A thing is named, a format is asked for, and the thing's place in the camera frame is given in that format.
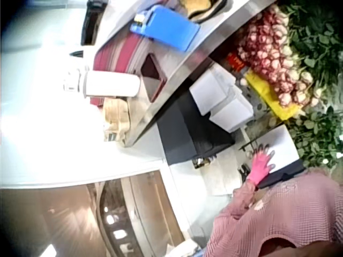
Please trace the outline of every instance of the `red label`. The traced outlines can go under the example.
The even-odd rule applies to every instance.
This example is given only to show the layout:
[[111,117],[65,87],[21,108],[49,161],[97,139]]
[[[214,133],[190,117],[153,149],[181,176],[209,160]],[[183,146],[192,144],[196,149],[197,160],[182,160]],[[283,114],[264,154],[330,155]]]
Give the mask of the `red label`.
[[229,53],[226,60],[228,60],[230,66],[236,72],[240,72],[245,67],[244,61],[242,61],[234,52]]

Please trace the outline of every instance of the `person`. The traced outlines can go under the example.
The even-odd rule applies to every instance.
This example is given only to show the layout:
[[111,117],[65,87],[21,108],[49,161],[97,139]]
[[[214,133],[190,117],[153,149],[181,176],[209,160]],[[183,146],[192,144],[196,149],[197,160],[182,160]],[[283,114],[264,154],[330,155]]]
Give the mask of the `person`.
[[324,248],[343,256],[343,190],[319,169],[274,185],[253,204],[274,168],[268,150],[258,147],[247,180],[214,220],[205,257],[312,256]]

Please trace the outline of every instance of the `blue container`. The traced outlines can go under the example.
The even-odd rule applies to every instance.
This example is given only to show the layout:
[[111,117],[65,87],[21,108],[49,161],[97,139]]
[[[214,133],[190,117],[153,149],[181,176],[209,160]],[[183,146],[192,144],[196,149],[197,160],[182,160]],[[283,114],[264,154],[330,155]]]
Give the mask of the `blue container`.
[[134,33],[150,37],[181,51],[186,51],[200,25],[192,23],[186,17],[162,5],[155,5],[144,15],[144,21],[134,23],[130,30]]

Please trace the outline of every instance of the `white box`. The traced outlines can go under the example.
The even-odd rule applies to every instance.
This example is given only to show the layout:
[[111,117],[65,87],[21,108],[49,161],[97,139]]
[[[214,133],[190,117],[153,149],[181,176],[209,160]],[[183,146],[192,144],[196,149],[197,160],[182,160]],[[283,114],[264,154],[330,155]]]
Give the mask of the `white box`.
[[232,93],[235,77],[217,63],[213,63],[190,87],[201,115],[211,111]]

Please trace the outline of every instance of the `white cylinder container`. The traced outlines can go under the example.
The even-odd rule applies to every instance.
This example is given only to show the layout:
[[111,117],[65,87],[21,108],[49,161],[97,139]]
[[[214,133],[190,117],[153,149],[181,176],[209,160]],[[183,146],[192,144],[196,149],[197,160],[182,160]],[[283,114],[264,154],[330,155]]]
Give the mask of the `white cylinder container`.
[[83,88],[85,97],[132,97],[137,95],[140,86],[140,78],[137,75],[127,73],[87,71],[82,77],[80,80],[80,88]]

